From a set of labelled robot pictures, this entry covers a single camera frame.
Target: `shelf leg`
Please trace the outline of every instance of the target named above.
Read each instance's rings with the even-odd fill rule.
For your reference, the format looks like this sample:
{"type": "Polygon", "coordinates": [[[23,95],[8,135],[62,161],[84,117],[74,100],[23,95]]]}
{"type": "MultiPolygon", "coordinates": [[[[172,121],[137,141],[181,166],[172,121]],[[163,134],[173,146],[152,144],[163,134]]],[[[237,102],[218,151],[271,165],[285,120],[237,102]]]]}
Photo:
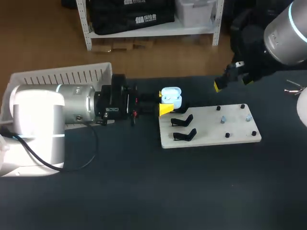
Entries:
{"type": "Polygon", "coordinates": [[[89,36],[91,28],[87,23],[87,16],[86,16],[86,1],[85,0],[76,0],[78,6],[78,12],[80,16],[81,26],[83,30],[83,35],[85,38],[85,44],[87,50],[92,49],[92,40],[89,36]]]}
{"type": "Polygon", "coordinates": [[[219,44],[223,8],[224,0],[218,0],[216,2],[216,16],[214,20],[213,46],[217,46],[219,44]]]}

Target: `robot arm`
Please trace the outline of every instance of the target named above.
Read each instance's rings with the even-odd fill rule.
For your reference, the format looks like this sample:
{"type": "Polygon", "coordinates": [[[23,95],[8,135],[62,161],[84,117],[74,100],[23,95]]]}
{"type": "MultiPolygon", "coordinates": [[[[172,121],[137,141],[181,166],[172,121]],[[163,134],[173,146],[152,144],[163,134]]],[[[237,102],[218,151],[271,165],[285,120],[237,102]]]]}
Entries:
{"type": "Polygon", "coordinates": [[[237,81],[257,81],[276,71],[305,69],[307,59],[307,1],[295,0],[265,29],[262,43],[250,47],[244,60],[227,66],[223,76],[215,79],[216,91],[237,81]]]}
{"type": "Polygon", "coordinates": [[[105,126],[108,120],[130,118],[133,126],[142,114],[180,113],[180,94],[178,87],[163,88],[161,95],[138,93],[136,85],[127,85],[124,75],[113,75],[111,85],[102,85],[100,91],[88,84],[19,85],[10,96],[14,132],[0,125],[0,177],[42,176],[84,168],[98,152],[97,134],[93,130],[94,156],[82,167],[66,169],[65,124],[105,126]]]}

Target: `dark gray table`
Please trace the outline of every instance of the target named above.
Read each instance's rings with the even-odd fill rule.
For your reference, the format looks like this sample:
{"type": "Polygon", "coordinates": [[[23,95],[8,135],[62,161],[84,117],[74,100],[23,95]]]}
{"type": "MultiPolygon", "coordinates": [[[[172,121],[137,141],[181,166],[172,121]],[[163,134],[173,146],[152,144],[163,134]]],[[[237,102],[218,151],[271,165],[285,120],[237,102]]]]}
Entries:
{"type": "MultiPolygon", "coordinates": [[[[156,119],[96,127],[100,154],[86,169],[0,178],[1,230],[280,230],[307,227],[307,127],[278,73],[216,94],[213,77],[131,80],[152,92],[178,86],[192,106],[247,103],[256,144],[162,149],[156,119]]],[[[88,129],[66,134],[68,166],[93,153],[88,129]]]]}

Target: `white plastic crate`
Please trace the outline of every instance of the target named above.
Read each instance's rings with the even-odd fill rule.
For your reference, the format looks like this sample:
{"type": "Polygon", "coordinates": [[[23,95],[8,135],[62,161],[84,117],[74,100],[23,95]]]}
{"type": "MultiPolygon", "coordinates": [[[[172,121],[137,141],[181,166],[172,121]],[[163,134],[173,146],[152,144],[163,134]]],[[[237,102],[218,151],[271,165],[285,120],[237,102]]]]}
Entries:
{"type": "Polygon", "coordinates": [[[206,26],[216,0],[176,0],[177,17],[184,27],[206,26]]]}
{"type": "MultiPolygon", "coordinates": [[[[10,95],[21,84],[91,84],[95,90],[102,85],[110,85],[112,78],[111,63],[99,63],[84,66],[72,66],[56,69],[44,69],[11,75],[2,99],[0,124],[10,123],[10,95]]],[[[84,127],[82,124],[66,125],[65,129],[84,127]]]]}

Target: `black cable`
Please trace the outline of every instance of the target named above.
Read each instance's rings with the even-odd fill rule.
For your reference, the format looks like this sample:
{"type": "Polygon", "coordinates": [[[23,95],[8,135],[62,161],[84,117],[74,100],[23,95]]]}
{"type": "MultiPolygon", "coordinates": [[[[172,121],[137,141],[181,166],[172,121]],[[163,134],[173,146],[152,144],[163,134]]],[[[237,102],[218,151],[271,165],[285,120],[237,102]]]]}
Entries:
{"type": "Polygon", "coordinates": [[[84,123],[85,126],[89,127],[92,129],[93,131],[93,134],[95,136],[95,153],[93,155],[93,157],[86,163],[84,164],[83,166],[79,167],[79,168],[76,168],[76,169],[64,169],[64,168],[59,168],[59,167],[56,167],[56,166],[53,166],[49,163],[47,163],[46,161],[44,161],[43,159],[41,159],[31,148],[30,146],[26,143],[26,141],[24,139],[22,139],[18,134],[16,133],[12,133],[10,131],[6,131],[5,132],[5,135],[4,136],[11,136],[11,137],[14,137],[16,138],[22,145],[23,147],[28,150],[39,162],[41,162],[43,165],[47,166],[48,168],[51,168],[53,170],[56,170],[56,171],[60,171],[60,172],[73,172],[73,171],[77,171],[77,170],[80,170],[80,169],[83,169],[85,168],[87,165],[89,165],[93,159],[96,157],[96,155],[98,154],[99,152],[99,139],[98,139],[98,135],[95,131],[95,129],[90,125],[90,124],[87,124],[87,123],[84,123]]]}

